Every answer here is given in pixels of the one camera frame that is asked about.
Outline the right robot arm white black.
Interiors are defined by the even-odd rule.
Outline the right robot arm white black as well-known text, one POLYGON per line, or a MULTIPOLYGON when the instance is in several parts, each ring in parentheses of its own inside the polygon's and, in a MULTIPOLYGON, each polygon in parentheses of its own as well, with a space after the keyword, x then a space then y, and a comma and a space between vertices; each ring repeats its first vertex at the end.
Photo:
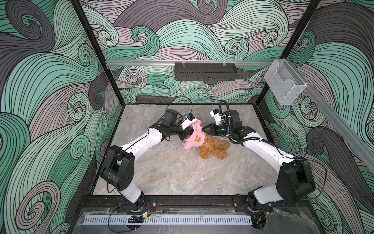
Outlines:
POLYGON ((210 112, 214 123, 203 130, 211 136, 226 137, 232 144, 242 145, 264 159, 278 173, 276 183, 259 187, 249 193, 251 206, 270 202, 297 202, 315 191, 310 163, 280 150, 261 137, 253 128, 243 126, 235 110, 210 112))

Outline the pink teddy hoodie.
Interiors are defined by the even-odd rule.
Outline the pink teddy hoodie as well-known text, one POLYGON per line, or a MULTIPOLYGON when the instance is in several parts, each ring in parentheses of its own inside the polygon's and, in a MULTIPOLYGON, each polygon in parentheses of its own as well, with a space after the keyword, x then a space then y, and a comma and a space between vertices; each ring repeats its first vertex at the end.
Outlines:
POLYGON ((191 124, 193 133, 185 139, 186 143, 184 144, 184 149, 188 150, 192 147, 197 148, 204 144, 206 134, 202 130, 201 124, 202 122, 200 120, 191 124))

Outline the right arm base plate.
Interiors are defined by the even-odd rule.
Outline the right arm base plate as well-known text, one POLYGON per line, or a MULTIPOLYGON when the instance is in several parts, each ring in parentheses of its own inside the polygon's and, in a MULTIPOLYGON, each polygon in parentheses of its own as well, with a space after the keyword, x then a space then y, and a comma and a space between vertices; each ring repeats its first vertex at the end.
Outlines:
POLYGON ((251 193, 248 195, 235 195, 233 197, 234 209, 236 212, 255 215, 268 215, 274 212, 269 204, 260 204, 251 193))

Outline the brown teddy bear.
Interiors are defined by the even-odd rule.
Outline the brown teddy bear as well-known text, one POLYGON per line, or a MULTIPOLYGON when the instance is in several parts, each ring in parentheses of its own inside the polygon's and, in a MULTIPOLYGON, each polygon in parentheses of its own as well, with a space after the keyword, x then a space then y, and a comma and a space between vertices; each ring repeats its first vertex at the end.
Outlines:
POLYGON ((219 140, 211 135, 205 134, 204 144, 199 147, 200 157, 207 160, 208 155, 212 155, 219 160, 225 160, 228 157, 227 149, 230 143, 225 140, 219 140))

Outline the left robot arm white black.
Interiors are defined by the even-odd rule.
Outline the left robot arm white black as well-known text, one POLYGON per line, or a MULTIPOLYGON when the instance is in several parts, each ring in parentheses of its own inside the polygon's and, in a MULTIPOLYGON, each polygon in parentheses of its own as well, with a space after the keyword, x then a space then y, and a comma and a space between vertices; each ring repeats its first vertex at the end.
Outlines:
POLYGON ((186 139, 192 134, 191 124, 196 121, 192 113, 181 118, 179 112, 167 109, 160 120, 134 141, 123 146, 111 146, 101 164, 99 176, 129 203, 142 203, 144 193, 133 182, 136 160, 170 136, 178 135, 181 140, 186 139))

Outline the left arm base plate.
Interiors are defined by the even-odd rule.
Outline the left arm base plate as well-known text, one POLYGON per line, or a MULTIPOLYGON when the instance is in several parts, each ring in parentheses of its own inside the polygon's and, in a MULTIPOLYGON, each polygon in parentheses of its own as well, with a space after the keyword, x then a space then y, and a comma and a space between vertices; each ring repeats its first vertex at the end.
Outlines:
POLYGON ((131 203, 125 200, 125 203, 121 204, 117 211, 119 213, 140 213, 145 211, 151 211, 155 209, 157 205, 156 196, 141 195, 135 203, 131 203))

